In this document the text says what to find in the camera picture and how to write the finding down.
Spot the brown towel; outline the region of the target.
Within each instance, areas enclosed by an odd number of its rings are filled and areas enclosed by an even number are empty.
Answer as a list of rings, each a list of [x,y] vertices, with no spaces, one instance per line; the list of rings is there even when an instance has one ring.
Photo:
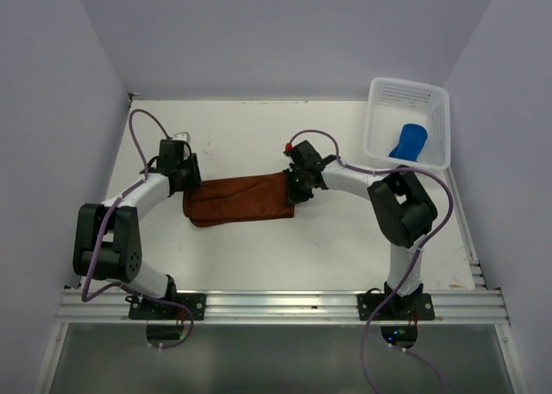
[[[204,181],[186,191],[183,212],[199,228],[231,222],[256,222],[294,217],[286,204],[285,174],[277,172]]]

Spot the blue towel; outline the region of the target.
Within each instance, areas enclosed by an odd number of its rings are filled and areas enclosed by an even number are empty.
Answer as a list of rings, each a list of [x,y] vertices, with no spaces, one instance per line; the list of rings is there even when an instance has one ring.
[[[398,144],[389,153],[389,157],[417,162],[427,139],[428,132],[425,127],[415,123],[405,124],[401,129]]]

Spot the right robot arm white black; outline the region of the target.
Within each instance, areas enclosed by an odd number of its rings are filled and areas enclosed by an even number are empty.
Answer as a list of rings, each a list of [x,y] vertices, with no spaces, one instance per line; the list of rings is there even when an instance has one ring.
[[[288,143],[285,205],[304,203],[315,189],[342,191],[370,202],[381,233],[390,242],[390,271],[384,284],[389,316],[404,318],[423,292],[420,265],[414,260],[432,230],[437,209],[414,172],[384,172],[351,166],[336,155],[322,157],[308,142]]]

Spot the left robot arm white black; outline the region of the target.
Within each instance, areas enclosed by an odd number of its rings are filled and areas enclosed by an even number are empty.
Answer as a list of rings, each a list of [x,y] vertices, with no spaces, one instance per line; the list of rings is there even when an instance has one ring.
[[[197,155],[185,139],[164,139],[159,153],[126,190],[78,211],[72,266],[85,281],[81,300],[89,302],[112,287],[149,298],[159,318],[179,308],[174,279],[143,260],[140,221],[176,193],[198,188]]]

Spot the white plastic basket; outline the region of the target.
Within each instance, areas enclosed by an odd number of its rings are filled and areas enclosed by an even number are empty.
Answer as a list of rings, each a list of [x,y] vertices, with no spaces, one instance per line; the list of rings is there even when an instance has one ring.
[[[449,94],[441,87],[398,78],[370,84],[363,152],[376,168],[450,166]]]

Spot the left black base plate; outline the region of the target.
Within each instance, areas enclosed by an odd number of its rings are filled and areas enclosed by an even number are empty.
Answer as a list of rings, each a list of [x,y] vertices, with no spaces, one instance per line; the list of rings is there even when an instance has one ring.
[[[206,295],[199,292],[173,292],[156,298],[129,295],[129,319],[144,321],[169,321],[193,319],[202,321],[207,306]]]

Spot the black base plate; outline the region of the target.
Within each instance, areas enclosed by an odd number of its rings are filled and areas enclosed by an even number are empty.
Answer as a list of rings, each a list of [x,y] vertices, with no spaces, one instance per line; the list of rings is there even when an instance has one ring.
[[[364,292],[356,295],[357,310],[361,321],[367,321],[386,298],[385,293]],[[407,297],[394,296],[373,317],[373,321],[433,321],[436,314],[431,295],[421,293]]]
[[[129,295],[129,319],[144,321],[169,321],[193,319],[202,321],[207,306],[206,295],[199,292],[173,292],[156,298]]]

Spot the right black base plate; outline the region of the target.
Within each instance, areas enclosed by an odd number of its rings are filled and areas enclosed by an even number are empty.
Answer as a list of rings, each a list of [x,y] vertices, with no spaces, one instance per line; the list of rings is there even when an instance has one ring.
[[[367,321],[386,298],[385,293],[364,292],[356,295],[357,310],[361,321]],[[407,297],[394,296],[373,317],[373,321],[433,321],[436,314],[431,295],[421,293]]]

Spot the aluminium mounting rail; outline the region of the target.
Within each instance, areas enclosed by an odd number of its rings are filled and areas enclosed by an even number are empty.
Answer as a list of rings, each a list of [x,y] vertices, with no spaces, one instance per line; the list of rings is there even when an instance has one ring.
[[[185,296],[199,325],[355,325],[369,317],[361,291],[188,291]],[[164,319],[135,313],[138,305],[122,291],[107,291],[89,303],[77,291],[64,291],[57,323],[162,324]],[[510,318],[500,291],[430,291],[397,317],[382,310],[385,325],[506,325]]]

